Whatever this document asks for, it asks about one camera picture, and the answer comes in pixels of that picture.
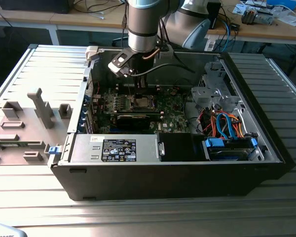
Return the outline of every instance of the blue cable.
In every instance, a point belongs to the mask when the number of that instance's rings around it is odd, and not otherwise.
[[[230,30],[229,30],[229,27],[228,27],[227,23],[226,23],[225,21],[223,21],[223,20],[221,20],[221,21],[225,24],[225,26],[226,26],[226,28],[227,28],[227,34],[228,34],[228,36],[227,36],[227,42],[226,42],[224,48],[222,49],[222,52],[224,52],[224,50],[226,49],[227,44],[228,44],[228,42],[229,42]]]
[[[228,139],[227,135],[223,133],[222,129],[221,129],[221,125],[219,123],[220,119],[221,119],[221,116],[225,116],[226,117],[226,120],[227,120],[227,124],[228,124],[228,130],[229,130],[229,134],[230,136],[237,140],[237,136],[235,135],[234,131],[232,130],[232,124],[231,124],[231,119],[229,118],[228,115],[224,114],[224,113],[221,113],[217,116],[217,119],[216,119],[216,126],[217,126],[217,131],[225,138],[225,139]]]

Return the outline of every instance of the table leg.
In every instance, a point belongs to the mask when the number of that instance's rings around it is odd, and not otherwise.
[[[48,26],[49,35],[53,45],[60,45],[60,41],[57,34],[57,27],[55,25]]]

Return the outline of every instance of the slotted aluminum surface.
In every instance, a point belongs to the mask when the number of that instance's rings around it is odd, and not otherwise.
[[[73,108],[87,67],[85,50],[86,47],[53,45],[28,49],[0,89],[0,121],[4,116],[1,108],[7,100],[18,101],[22,108],[34,108],[27,93],[38,87],[52,109],[58,109],[60,104]]]
[[[278,66],[262,54],[229,54],[271,121],[293,159],[296,159],[296,88]]]
[[[296,167],[245,197],[76,202],[47,166],[0,166],[0,222],[29,237],[296,237]]]

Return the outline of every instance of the motherboard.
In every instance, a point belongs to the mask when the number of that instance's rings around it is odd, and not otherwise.
[[[93,96],[93,122],[98,133],[189,132],[178,87],[159,87],[153,95],[140,97],[107,88]]]

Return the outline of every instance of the power supply label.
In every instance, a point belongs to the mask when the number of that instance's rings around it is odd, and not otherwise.
[[[104,139],[103,162],[136,161],[135,139]]]

